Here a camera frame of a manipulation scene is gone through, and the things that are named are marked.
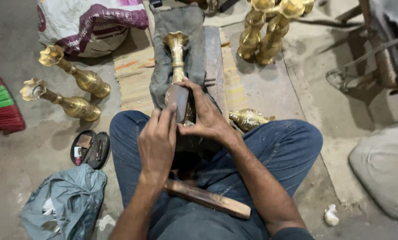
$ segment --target woven mat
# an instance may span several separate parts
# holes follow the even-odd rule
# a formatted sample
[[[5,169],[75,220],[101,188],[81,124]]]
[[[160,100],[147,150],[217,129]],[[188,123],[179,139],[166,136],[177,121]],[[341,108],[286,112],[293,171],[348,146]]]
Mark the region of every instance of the woven mat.
[[[220,39],[226,43],[225,34],[220,29]],[[226,83],[227,106],[230,110],[241,110],[248,107],[240,76],[231,54],[230,46],[222,47],[224,81]],[[154,70],[154,51],[152,46],[142,50],[113,54],[116,79],[121,86],[121,109],[137,110],[150,116],[154,109],[150,96],[149,84]]]

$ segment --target man's right hand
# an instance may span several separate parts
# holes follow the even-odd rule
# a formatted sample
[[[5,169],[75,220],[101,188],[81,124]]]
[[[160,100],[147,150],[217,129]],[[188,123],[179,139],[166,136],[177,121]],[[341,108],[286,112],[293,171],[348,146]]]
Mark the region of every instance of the man's right hand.
[[[197,135],[223,144],[224,139],[229,137],[228,134],[236,133],[199,85],[186,77],[183,77],[182,82],[174,84],[191,90],[196,105],[196,124],[185,127],[178,123],[178,131],[181,135]]]

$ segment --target plastic sack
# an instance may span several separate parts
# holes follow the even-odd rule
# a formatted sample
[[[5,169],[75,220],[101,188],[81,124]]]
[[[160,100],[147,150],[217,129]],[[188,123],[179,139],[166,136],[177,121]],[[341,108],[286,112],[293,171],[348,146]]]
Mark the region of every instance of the plastic sack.
[[[20,217],[33,240],[85,239],[94,227],[107,177],[88,164],[51,174]]]
[[[39,42],[68,54],[100,57],[124,40],[128,27],[146,29],[141,0],[38,0]]]

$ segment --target brass vase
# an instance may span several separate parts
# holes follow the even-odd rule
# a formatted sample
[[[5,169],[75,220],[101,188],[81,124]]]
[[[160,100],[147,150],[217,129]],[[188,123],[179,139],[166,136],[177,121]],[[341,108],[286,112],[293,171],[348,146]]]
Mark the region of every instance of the brass vase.
[[[186,76],[184,72],[184,61],[183,61],[183,53],[184,47],[189,43],[189,37],[184,35],[181,31],[170,32],[163,39],[162,42],[164,45],[168,46],[171,50],[172,55],[172,83],[174,82],[182,82],[183,77]],[[165,103],[168,104],[169,100],[169,90],[165,94]],[[191,104],[192,98],[189,96],[186,107],[186,116],[185,123],[189,124],[189,122],[193,123],[194,118],[196,117],[196,111]]]
[[[283,29],[281,29],[279,25],[281,20],[287,21]],[[282,49],[282,38],[287,34],[288,30],[289,20],[281,14],[277,15],[268,23],[267,33],[259,43],[259,51],[256,55],[258,63],[267,65],[273,62],[273,58]]]
[[[245,108],[240,111],[230,111],[229,118],[244,131],[252,130],[264,123],[275,120],[274,116],[265,117],[262,113],[251,108]]]
[[[270,64],[282,49],[282,38],[289,31],[291,19],[298,18],[305,10],[304,0],[282,0],[278,7],[278,14],[267,26],[266,36],[259,45],[256,60],[260,64]]]
[[[274,6],[274,0],[251,0],[252,8],[245,17],[245,29],[240,34],[237,55],[243,59],[249,59],[255,54],[255,50],[261,41],[260,29],[265,23],[266,9]]]
[[[63,49],[60,46],[47,46],[45,50],[40,52],[39,62],[47,67],[57,65],[63,68],[66,73],[73,75],[80,89],[92,93],[98,98],[105,98],[110,94],[110,85],[103,82],[97,73],[80,70],[65,60]]]
[[[255,50],[261,41],[260,29],[264,25],[264,13],[254,11],[249,26],[240,34],[239,48],[237,55],[243,59],[250,59],[255,54]]]
[[[56,94],[46,88],[46,82],[42,79],[33,78],[25,81],[20,93],[26,101],[34,101],[42,98],[53,104],[58,104],[63,107],[64,112],[69,117],[95,122],[101,116],[99,106],[90,104],[85,98],[80,96],[63,97],[61,94]]]

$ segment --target brush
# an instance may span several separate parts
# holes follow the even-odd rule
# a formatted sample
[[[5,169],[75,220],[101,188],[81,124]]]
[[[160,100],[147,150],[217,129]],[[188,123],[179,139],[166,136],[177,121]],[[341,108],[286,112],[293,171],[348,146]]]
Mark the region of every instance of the brush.
[[[9,133],[26,129],[26,124],[10,93],[0,80],[0,131]]]

